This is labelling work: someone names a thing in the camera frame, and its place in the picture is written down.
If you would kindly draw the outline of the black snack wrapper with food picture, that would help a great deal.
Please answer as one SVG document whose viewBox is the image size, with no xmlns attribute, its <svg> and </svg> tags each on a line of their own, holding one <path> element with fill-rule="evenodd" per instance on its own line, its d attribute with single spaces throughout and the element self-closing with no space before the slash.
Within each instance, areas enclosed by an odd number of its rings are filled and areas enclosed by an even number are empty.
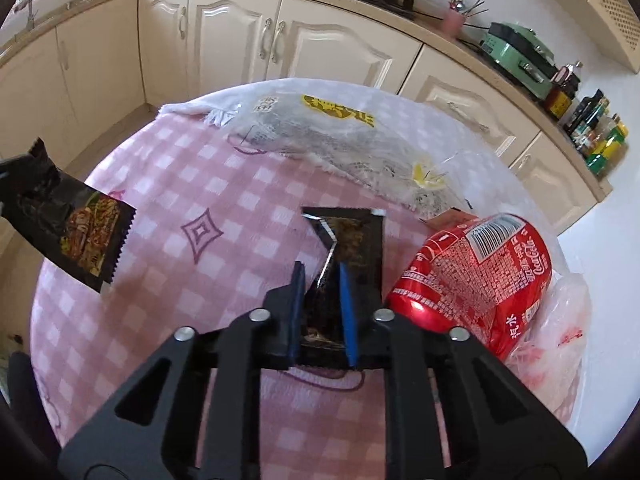
<svg viewBox="0 0 640 480">
<path fill-rule="evenodd" d="M 58 169 L 43 140 L 25 154 L 36 159 L 34 192 L 18 196 L 1 217 L 44 258 L 99 292 L 113 281 L 136 210 Z"/>
</svg>

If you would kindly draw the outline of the clear plastic bag red print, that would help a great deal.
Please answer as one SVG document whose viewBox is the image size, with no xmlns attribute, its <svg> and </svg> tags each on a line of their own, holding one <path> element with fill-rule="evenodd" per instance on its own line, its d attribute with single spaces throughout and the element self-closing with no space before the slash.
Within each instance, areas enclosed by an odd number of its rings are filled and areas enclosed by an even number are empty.
<svg viewBox="0 0 640 480">
<path fill-rule="evenodd" d="M 563 424 L 578 397 L 591 325 L 589 287 L 578 273 L 557 276 L 506 366 Z"/>
</svg>

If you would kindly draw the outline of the red cola can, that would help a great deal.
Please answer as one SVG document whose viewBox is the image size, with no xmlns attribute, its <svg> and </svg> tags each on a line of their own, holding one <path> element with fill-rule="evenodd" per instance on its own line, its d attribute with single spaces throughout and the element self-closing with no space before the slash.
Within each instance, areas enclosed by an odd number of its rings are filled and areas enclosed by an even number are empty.
<svg viewBox="0 0 640 480">
<path fill-rule="evenodd" d="M 462 326 L 503 361 L 533 321 L 551 275 L 538 231 L 515 214 L 495 214 L 428 238 L 386 304 L 424 330 Z"/>
</svg>

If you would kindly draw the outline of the black barcode snack wrapper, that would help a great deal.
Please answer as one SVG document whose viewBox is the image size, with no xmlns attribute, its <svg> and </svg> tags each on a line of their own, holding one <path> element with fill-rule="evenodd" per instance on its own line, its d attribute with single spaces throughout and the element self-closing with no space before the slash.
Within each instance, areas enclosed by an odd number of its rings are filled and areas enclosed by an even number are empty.
<svg viewBox="0 0 640 480">
<path fill-rule="evenodd" d="M 304 344 L 354 367 L 360 324 L 382 304 L 386 211 L 307 206 L 302 216 L 326 248 L 303 302 Z"/>
</svg>

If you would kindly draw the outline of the large clear yellow printed bag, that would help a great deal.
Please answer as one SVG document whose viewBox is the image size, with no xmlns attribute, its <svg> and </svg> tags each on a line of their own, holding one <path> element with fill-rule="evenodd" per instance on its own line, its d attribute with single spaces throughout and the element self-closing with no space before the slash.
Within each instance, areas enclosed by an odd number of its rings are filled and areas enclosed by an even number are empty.
<svg viewBox="0 0 640 480">
<path fill-rule="evenodd" d="M 207 116 L 231 144 L 248 154 L 306 159 L 425 220 L 470 210 L 439 162 L 365 110 L 306 93 L 271 91 Z"/>
</svg>

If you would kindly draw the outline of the cream lower kitchen cabinets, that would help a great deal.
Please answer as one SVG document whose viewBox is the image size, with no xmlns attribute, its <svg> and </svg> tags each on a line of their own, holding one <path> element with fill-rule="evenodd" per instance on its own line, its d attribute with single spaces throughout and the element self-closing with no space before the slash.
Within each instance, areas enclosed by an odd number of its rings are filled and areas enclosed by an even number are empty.
<svg viewBox="0 0 640 480">
<path fill-rule="evenodd" d="M 557 124 L 478 53 L 356 0 L 81 0 L 1 49 L 1 151 L 72 162 L 121 120 L 280 78 L 433 104 L 480 134 L 565 231 L 611 193 Z"/>
</svg>

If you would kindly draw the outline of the chrome faucet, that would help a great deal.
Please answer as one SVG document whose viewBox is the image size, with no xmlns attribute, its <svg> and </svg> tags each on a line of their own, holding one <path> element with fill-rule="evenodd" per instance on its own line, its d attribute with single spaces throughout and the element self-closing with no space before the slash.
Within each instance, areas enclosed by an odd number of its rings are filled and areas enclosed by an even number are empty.
<svg viewBox="0 0 640 480">
<path fill-rule="evenodd" d="M 32 6 L 34 0 L 16 0 L 12 9 L 12 15 L 17 16 L 20 13 L 25 15 L 25 29 L 30 32 L 35 28 L 35 16 L 37 12 Z"/>
</svg>

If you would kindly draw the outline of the pink checkered tablecloth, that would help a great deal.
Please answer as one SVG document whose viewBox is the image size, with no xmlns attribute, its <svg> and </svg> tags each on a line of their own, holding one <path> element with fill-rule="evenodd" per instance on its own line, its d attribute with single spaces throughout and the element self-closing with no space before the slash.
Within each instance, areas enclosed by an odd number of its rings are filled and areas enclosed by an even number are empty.
<svg viewBox="0 0 640 480">
<path fill-rule="evenodd" d="M 425 220 L 306 159 L 235 148 L 213 110 L 289 91 L 365 110 L 441 162 L 470 210 Z M 558 242 L 521 182 L 482 139 L 432 106 L 354 84 L 285 79 L 163 107 L 151 125 L 96 167 L 85 184 L 136 210 L 113 281 L 99 292 L 47 260 L 32 308 L 32 360 L 64 446 L 178 328 L 222 330 L 262 306 L 303 263 L 305 292 L 326 258 L 302 209 L 383 209 L 381 306 L 426 240 L 495 214 Z M 382 370 L 354 370 L 341 353 L 304 344 L 287 370 L 260 376 L 258 479 L 388 479 Z"/>
</svg>

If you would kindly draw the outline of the green yellow bottle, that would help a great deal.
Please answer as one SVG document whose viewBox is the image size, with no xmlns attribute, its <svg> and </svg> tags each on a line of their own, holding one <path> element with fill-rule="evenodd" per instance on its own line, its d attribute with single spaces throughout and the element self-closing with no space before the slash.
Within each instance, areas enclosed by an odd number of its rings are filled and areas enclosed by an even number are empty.
<svg viewBox="0 0 640 480">
<path fill-rule="evenodd" d="M 625 146 L 628 133 L 627 126 L 623 122 L 618 122 L 600 134 L 587 158 L 587 167 L 595 177 L 602 174 L 610 160 Z"/>
</svg>

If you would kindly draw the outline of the dark glass bottle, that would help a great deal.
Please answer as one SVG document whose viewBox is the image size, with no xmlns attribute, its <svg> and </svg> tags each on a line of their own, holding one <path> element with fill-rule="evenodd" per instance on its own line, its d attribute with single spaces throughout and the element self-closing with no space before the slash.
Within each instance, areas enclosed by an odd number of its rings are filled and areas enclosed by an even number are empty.
<svg viewBox="0 0 640 480">
<path fill-rule="evenodd" d="M 574 109 L 574 112 L 570 115 L 570 118 L 568 118 L 566 123 L 563 125 L 564 132 L 570 136 L 576 128 L 586 120 L 587 116 L 599 104 L 603 97 L 603 91 L 598 89 L 594 92 L 593 96 L 586 96 L 583 98 Z"/>
</svg>

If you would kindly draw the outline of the dark soy sauce bottle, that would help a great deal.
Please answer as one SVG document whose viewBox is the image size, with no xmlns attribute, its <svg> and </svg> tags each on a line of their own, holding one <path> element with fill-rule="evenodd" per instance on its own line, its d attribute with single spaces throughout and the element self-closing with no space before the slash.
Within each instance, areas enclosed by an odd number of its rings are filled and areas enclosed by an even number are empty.
<svg viewBox="0 0 640 480">
<path fill-rule="evenodd" d="M 583 67 L 582 61 L 565 64 L 551 79 L 552 87 L 544 99 L 542 108 L 555 122 L 558 122 L 572 105 L 579 89 Z"/>
</svg>

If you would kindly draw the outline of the green electric cooker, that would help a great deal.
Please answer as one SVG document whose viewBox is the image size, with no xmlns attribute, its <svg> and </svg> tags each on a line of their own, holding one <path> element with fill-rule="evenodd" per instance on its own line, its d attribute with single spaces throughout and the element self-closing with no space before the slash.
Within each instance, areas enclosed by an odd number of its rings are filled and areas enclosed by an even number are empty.
<svg viewBox="0 0 640 480">
<path fill-rule="evenodd" d="M 492 22 L 480 48 L 484 58 L 498 71 L 525 88 L 537 101 L 543 101 L 558 71 L 553 52 L 525 26 Z"/>
</svg>

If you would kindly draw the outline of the pink utensil holder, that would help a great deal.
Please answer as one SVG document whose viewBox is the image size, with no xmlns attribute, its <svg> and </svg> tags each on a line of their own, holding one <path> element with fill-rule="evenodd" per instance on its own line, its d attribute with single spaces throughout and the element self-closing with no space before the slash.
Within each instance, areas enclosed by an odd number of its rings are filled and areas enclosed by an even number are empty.
<svg viewBox="0 0 640 480">
<path fill-rule="evenodd" d="M 448 8 L 442 16 L 440 31 L 448 38 L 456 38 L 470 18 L 486 12 L 484 0 L 448 0 Z"/>
</svg>

